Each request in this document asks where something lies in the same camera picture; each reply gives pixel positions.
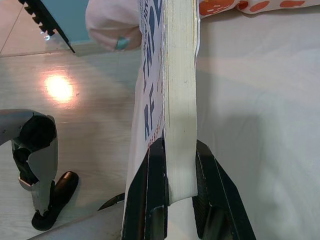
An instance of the white floor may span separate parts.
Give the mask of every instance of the white floor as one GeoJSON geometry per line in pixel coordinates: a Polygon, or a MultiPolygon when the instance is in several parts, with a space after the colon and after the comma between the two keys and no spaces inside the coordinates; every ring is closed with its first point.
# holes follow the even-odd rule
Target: white floor
{"type": "MultiPolygon", "coordinates": [[[[124,192],[140,52],[77,57],[60,36],[45,41],[17,0],[0,0],[0,50],[0,109],[53,115],[56,178],[68,170],[80,176],[55,226],[87,216],[124,192]]],[[[31,195],[18,182],[9,143],[0,147],[0,157],[0,238],[25,240],[40,233],[31,225],[31,195]]]]}

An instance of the white surface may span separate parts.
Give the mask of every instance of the white surface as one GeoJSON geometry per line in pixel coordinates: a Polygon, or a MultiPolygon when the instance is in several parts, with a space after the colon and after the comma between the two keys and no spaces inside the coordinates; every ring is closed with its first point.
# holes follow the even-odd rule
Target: white surface
{"type": "MultiPolygon", "coordinates": [[[[0,57],[0,109],[54,116],[58,172],[79,174],[79,186],[54,227],[86,217],[125,191],[139,51],[77,57],[69,52],[0,57]]],[[[0,239],[25,240],[30,192],[18,181],[11,144],[0,147],[0,239]]]]}
{"type": "Polygon", "coordinates": [[[315,240],[320,6],[201,22],[198,139],[236,184],[258,240],[315,240]]]}
{"type": "Polygon", "coordinates": [[[8,36],[5,46],[0,56],[16,56],[27,54],[51,53],[61,50],[69,50],[68,45],[63,38],[56,33],[48,36],[39,28],[32,16],[22,9],[17,21],[8,36]]]}

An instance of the black clamp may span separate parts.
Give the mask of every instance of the black clamp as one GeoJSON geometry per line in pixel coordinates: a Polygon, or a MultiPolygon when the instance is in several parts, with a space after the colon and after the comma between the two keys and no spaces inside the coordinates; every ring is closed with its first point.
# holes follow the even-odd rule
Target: black clamp
{"type": "MultiPolygon", "coordinates": [[[[196,145],[198,196],[192,198],[197,234],[204,240],[256,240],[239,192],[208,146],[196,145]]],[[[122,240],[167,237],[168,179],[164,140],[148,149],[128,190],[122,240]]]]}

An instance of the metal clamp jaw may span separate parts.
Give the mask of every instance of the metal clamp jaw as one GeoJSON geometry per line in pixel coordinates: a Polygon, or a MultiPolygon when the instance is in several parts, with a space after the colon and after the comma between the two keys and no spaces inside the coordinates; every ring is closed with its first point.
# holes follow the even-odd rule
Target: metal clamp jaw
{"type": "Polygon", "coordinates": [[[32,225],[48,230],[68,203],[79,177],[66,172],[55,184],[58,136],[55,120],[28,109],[0,110],[0,145],[11,140],[20,185],[31,192],[35,214],[32,225]]]}
{"type": "MultiPolygon", "coordinates": [[[[198,195],[192,198],[197,234],[203,240],[255,240],[239,192],[202,142],[196,146],[198,195]]],[[[167,237],[168,180],[164,140],[148,149],[128,190],[122,240],[167,237]]]]}

